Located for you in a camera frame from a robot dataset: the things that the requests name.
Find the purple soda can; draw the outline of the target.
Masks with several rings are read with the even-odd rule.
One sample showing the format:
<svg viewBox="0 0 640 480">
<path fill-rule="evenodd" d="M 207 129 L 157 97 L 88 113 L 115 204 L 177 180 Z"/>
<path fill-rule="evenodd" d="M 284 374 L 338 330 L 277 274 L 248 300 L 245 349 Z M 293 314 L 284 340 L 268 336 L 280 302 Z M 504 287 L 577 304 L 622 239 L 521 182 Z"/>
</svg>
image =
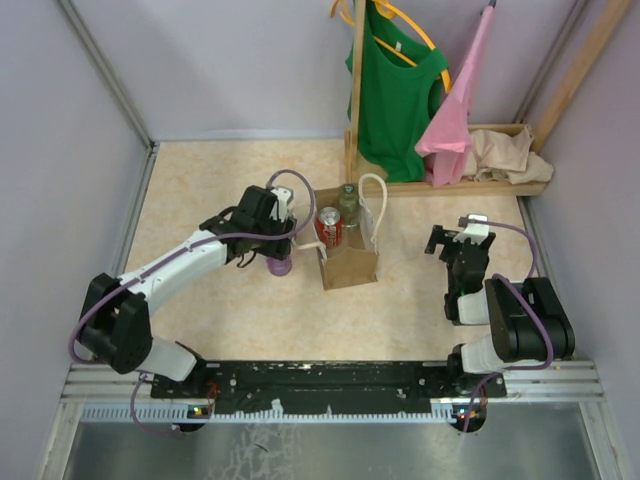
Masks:
<svg viewBox="0 0 640 480">
<path fill-rule="evenodd" d="M 293 266 L 290 256 L 287 256 L 284 259 L 267 257 L 266 264 L 269 272 L 276 277 L 283 277 L 288 275 Z"/>
</svg>

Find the brown canvas bag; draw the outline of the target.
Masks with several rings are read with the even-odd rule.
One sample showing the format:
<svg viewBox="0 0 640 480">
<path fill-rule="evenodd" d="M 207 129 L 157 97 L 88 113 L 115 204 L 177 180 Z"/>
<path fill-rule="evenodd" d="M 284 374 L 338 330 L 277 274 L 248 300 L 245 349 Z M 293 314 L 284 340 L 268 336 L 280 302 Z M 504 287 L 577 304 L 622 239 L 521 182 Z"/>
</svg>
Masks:
<svg viewBox="0 0 640 480">
<path fill-rule="evenodd" d="M 378 213 L 372 212 L 367 205 L 364 186 L 368 181 L 380 187 L 382 204 Z M 339 193 L 339 188 L 317 190 L 314 193 L 313 205 L 301 204 L 293 209 L 296 220 L 311 218 L 310 223 L 294 236 L 293 248 L 297 251 L 310 250 L 316 253 L 323 288 L 326 290 L 363 285 L 377 280 L 378 233 L 388 202 L 386 183 L 380 176 L 361 176 L 354 186 L 356 225 L 342 227 L 338 244 L 330 247 L 326 232 L 320 228 L 318 219 L 323 209 L 338 205 Z"/>
</svg>

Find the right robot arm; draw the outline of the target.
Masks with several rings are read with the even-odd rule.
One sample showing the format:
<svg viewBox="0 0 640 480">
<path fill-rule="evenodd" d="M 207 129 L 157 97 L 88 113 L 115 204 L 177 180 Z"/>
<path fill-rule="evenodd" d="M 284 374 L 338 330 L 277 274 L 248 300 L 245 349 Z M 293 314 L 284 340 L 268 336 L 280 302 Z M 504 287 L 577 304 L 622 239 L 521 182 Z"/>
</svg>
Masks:
<svg viewBox="0 0 640 480">
<path fill-rule="evenodd" d="M 496 238 L 490 228 L 527 232 L 475 216 L 463 218 L 460 226 L 456 231 L 434 225 L 425 253 L 442 248 L 447 320 L 456 326 L 487 326 L 489 333 L 453 348 L 447 358 L 448 387 L 461 396 L 480 395 L 507 371 L 541 370 L 555 360 L 572 358 L 574 329 L 549 278 L 536 277 L 534 267 L 521 282 L 498 273 L 486 276 Z"/>
</svg>

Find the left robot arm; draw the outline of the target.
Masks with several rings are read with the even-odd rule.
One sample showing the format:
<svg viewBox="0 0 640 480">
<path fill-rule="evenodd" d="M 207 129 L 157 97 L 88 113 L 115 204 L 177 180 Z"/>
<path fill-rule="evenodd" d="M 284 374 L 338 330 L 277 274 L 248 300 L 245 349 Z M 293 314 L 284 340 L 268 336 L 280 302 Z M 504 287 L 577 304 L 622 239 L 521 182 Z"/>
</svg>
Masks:
<svg viewBox="0 0 640 480">
<path fill-rule="evenodd" d="M 287 187 L 248 187 L 239 204 L 201 223 L 183 243 L 135 271 L 96 276 L 69 345 L 82 345 L 119 374 L 133 371 L 172 380 L 194 397 L 208 384 L 196 353 L 152 333 L 151 318 L 199 277 L 241 259 L 261 255 L 286 259 L 296 220 Z"/>
</svg>

